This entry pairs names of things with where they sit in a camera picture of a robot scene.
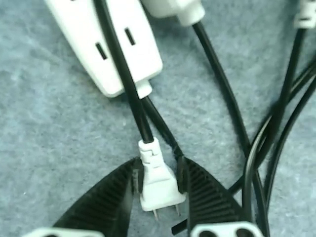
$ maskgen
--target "plug prong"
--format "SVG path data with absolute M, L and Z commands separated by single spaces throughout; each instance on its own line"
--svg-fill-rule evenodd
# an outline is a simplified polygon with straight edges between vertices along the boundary
M 181 214 L 180 214 L 180 209 L 179 209 L 179 205 L 176 205 L 176 211 L 177 211 L 178 216 L 181 216 Z
M 159 218 L 158 218 L 158 213 L 157 213 L 157 210 L 153 210 L 153 213 L 154 213 L 154 216 L 155 216 L 156 221 L 158 221 L 158 220 L 159 220 Z

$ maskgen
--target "black cable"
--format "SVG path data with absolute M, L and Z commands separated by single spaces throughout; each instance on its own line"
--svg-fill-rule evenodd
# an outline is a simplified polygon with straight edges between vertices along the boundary
M 289 133 L 291 132 L 295 121 L 297 120 L 298 116 L 300 115 L 304 107 L 306 106 L 308 100 L 314 93 L 315 89 L 316 89 L 316 79 L 314 78 L 311 85 L 308 87 L 305 94 L 303 95 L 302 99 L 300 100 L 296 108 L 294 109 L 276 145 L 276 149 L 274 150 L 271 161 L 269 163 L 267 178 L 265 180 L 265 185 L 264 185 L 267 209 L 269 208 L 271 194 L 272 194 L 272 187 L 273 187 L 274 178 L 277 171 L 277 165 L 280 160 L 280 156 L 281 156 L 285 141 Z
M 293 83 L 289 102 L 293 100 L 293 98 L 297 95 L 297 93 L 306 85 L 306 83 L 311 79 L 313 74 L 316 70 L 316 56 L 313 58 L 309 66 L 300 74 L 300 76 L 296 79 L 296 81 Z M 274 113 L 274 109 L 271 109 L 269 115 L 266 117 L 264 122 L 262 123 L 261 128 L 259 129 L 256 137 L 261 132 L 261 130 L 266 130 L 268 127 L 268 123 L 270 122 L 272 118 L 272 114 Z M 258 168 L 260 164 L 262 163 L 263 159 L 259 159 L 256 161 L 255 167 Z M 241 176 L 230 188 L 229 191 L 234 195 L 236 194 L 240 189 L 242 189 L 243 186 L 243 176 Z
M 290 98 L 289 101 L 292 101 L 294 99 L 294 97 L 297 95 L 297 93 L 307 84 L 307 82 L 311 79 L 311 76 L 315 73 L 315 69 L 316 69 L 316 55 L 313 57 L 313 59 L 310 61 L 310 63 L 308 64 L 308 66 L 305 68 L 305 70 L 303 70 L 300 75 L 297 77 L 297 79 L 295 80 L 295 82 L 292 85 L 291 88 L 291 93 L 290 93 Z M 256 137 L 258 136 L 259 133 L 261 133 L 261 131 L 265 131 L 268 123 L 271 120 L 271 116 L 273 113 L 273 109 L 269 112 L 269 114 L 267 115 L 267 117 L 264 119 L 264 121 L 262 122 L 262 126 L 260 128 L 260 130 L 258 131 Z M 243 176 L 240 177 L 230 188 L 229 191 L 235 195 L 243 186 Z M 176 226 L 174 226 L 173 229 L 173 233 L 176 235 L 180 232 L 182 232 L 185 228 L 186 228 L 186 221 L 184 220 L 182 222 L 180 222 L 179 224 L 177 224 Z
M 243 124 L 238 103 L 234 96 L 233 90 L 228 82 L 228 79 L 224 73 L 224 70 L 217 58 L 215 50 L 213 49 L 212 43 L 209 40 L 208 35 L 201 22 L 194 24 L 193 29 L 200 43 L 202 44 L 206 57 L 214 71 L 215 78 L 217 79 L 220 89 L 223 92 L 223 96 L 229 109 L 229 113 L 231 114 L 231 117 L 234 118 L 233 123 L 235 125 L 235 129 L 237 130 L 237 134 L 239 134 L 238 138 L 240 140 L 241 147 L 244 151 L 249 151 L 250 142 L 248 139 L 246 128 Z
M 198 22 L 193 25 L 193 28 L 199 41 L 202 44 L 202 47 L 205 51 L 207 59 L 210 62 L 211 67 L 215 73 L 215 78 L 217 78 L 220 89 L 223 92 L 223 96 L 225 98 L 230 115 L 232 117 L 234 128 L 237 131 L 238 139 L 241 143 L 241 147 L 244 152 L 244 155 L 245 157 L 248 157 L 250 142 L 249 142 L 249 138 L 248 138 L 245 126 L 243 124 L 243 120 L 242 120 L 241 113 L 238 107 L 238 103 L 233 94 L 231 86 L 217 58 L 215 50 L 213 49 L 213 46 L 211 44 L 211 41 L 208 38 L 208 35 L 204 29 L 203 24 L 201 22 Z M 258 225 L 262 229 L 264 235 L 268 237 L 270 236 L 269 224 L 268 224 L 268 218 L 267 218 L 267 211 L 265 210 L 266 205 L 265 205 L 265 200 L 264 200 L 263 187 L 262 187 L 258 172 L 255 172 L 254 190 L 255 190 L 256 199 L 257 199 L 259 216 L 262 218 L 262 220 L 259 220 Z
M 146 119 L 142 103 L 138 97 L 135 83 L 133 81 L 126 59 L 116 36 L 107 2 L 106 0 L 93 0 L 93 2 L 104 38 L 107 41 L 108 48 L 124 86 L 125 93 L 127 95 L 129 105 L 132 109 L 138 130 L 142 136 L 144 143 L 153 142 L 153 134 Z
M 176 141 L 169 127 L 167 126 L 167 124 L 161 117 L 160 113 L 152 103 L 151 99 L 148 96 L 143 98 L 142 104 L 148 117 L 153 122 L 158 132 L 161 134 L 165 142 L 172 148 L 175 158 L 177 159 L 178 157 L 182 157 L 183 152 L 179 147 L 178 142 Z
M 251 201 L 251 181 L 253 179 L 253 173 L 255 168 L 255 161 L 264 160 L 266 154 L 262 155 L 262 151 L 269 150 L 275 137 L 277 136 L 279 126 L 281 124 L 283 115 L 285 113 L 286 105 L 290 98 L 291 87 L 295 78 L 295 72 L 298 65 L 298 60 L 300 57 L 300 52 L 303 45 L 304 35 L 306 29 L 298 29 L 296 37 L 293 44 L 293 49 L 290 57 L 290 62 L 286 72 L 284 84 L 282 91 L 274 109 L 270 122 L 268 123 L 266 130 L 266 138 L 264 139 L 262 148 L 259 150 L 260 142 L 263 141 L 264 130 L 260 131 L 253 142 L 249 157 L 247 159 L 246 165 L 244 167 L 244 183 L 242 188 L 242 206 L 245 211 L 247 221 L 252 222 L 252 201 Z

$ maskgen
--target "two-prong plug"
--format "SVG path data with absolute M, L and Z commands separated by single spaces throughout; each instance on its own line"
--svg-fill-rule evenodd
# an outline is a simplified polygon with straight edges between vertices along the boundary
M 157 138 L 151 143 L 139 141 L 141 161 L 144 166 L 143 190 L 140 202 L 144 211 L 153 211 L 156 219 L 157 209 L 176 206 L 186 199 L 178 190 L 176 177 L 163 160 Z

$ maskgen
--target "white plastic housing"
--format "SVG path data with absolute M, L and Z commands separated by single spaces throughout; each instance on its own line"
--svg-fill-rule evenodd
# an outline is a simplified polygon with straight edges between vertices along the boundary
M 104 237 L 104 235 L 97 231 L 90 230 L 74 230 L 63 228 L 39 228 L 22 237 Z
M 205 15 L 201 0 L 142 0 L 142 3 L 152 16 L 177 16 L 182 26 L 191 26 Z
M 144 211 L 178 205 L 186 199 L 179 193 L 173 171 L 164 163 L 157 138 L 152 143 L 138 143 L 141 160 L 144 166 L 143 192 L 140 203 Z
M 107 97 L 123 93 L 123 85 L 103 37 L 93 0 L 45 1 L 78 59 L 102 93 Z M 139 0 L 107 2 L 139 97 L 143 98 L 152 91 L 147 80 L 162 70 L 152 29 Z
M 311 29 L 316 27 L 316 1 L 301 0 L 300 12 L 295 19 L 297 28 Z
M 249 222 L 232 222 L 196 225 L 191 231 L 191 237 L 199 237 L 202 232 L 211 232 L 218 237 L 236 237 L 240 229 L 248 230 L 253 237 L 264 237 L 257 226 Z

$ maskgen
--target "extension cord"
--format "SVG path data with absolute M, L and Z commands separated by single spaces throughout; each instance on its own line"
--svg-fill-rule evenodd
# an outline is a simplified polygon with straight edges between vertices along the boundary
M 93 1 L 45 0 L 78 59 L 107 97 L 124 92 Z M 115 31 L 140 98 L 152 92 L 148 79 L 162 70 L 156 41 L 139 0 L 108 0 Z

